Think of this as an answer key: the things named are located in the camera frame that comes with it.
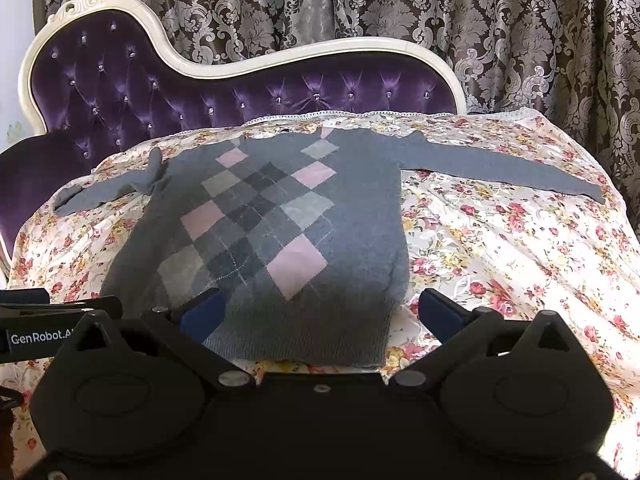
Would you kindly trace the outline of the grey argyle knit sweater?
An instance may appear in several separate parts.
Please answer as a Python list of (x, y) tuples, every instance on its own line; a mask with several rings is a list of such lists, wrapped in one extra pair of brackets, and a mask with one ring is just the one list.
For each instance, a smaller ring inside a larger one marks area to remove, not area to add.
[(141, 170), (64, 188), (54, 210), (149, 197), (101, 287), (128, 318), (218, 288), (226, 313), (204, 344), (225, 358), (378, 367), (409, 283), (405, 170), (602, 196), (542, 162), (354, 129), (153, 150)]

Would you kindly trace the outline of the floral bed cover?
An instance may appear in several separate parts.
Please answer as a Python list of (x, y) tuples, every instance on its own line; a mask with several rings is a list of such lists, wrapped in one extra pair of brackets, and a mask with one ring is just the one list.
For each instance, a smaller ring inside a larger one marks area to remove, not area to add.
[[(201, 144), (239, 136), (269, 138), (292, 130), (368, 128), (405, 136), (422, 131), (430, 142), (467, 145), (530, 160), (597, 183), (600, 205), (574, 197), (444, 174), (402, 174), (402, 224), (411, 262), (408, 300), (396, 309), (383, 377), (436, 348), (419, 326), (418, 296), (433, 286), (463, 307), (491, 307), (505, 318), (528, 320), (557, 310), (574, 330), (613, 393), (614, 420), (602, 457), (625, 478), (639, 474), (639, 241), (626, 205), (610, 178), (577, 142), (536, 110), (480, 116), (368, 113), (265, 118), (235, 128), (204, 128), (149, 140), (103, 159), (82, 185), (142, 167), (152, 146), (177, 155)], [(48, 200), (21, 228), (9, 288), (43, 287), (55, 302), (96, 297), (116, 252), (143, 214), (149, 197), (121, 198), (88, 214), (56, 218)], [(1, 365), (1, 385), (25, 393), (14, 410), (19, 476), (43, 446), (28, 400), (51, 360)]]

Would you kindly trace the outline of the purple tufted chaise sofa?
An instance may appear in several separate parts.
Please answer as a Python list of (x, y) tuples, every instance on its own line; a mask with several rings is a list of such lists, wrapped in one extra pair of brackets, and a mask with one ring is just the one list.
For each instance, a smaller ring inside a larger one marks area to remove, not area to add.
[(32, 133), (1, 155), (4, 258), (58, 188), (146, 140), (324, 110), (466, 111), (454, 71), (413, 42), (350, 37), (204, 65), (140, 0), (66, 2), (27, 48), (16, 90)]

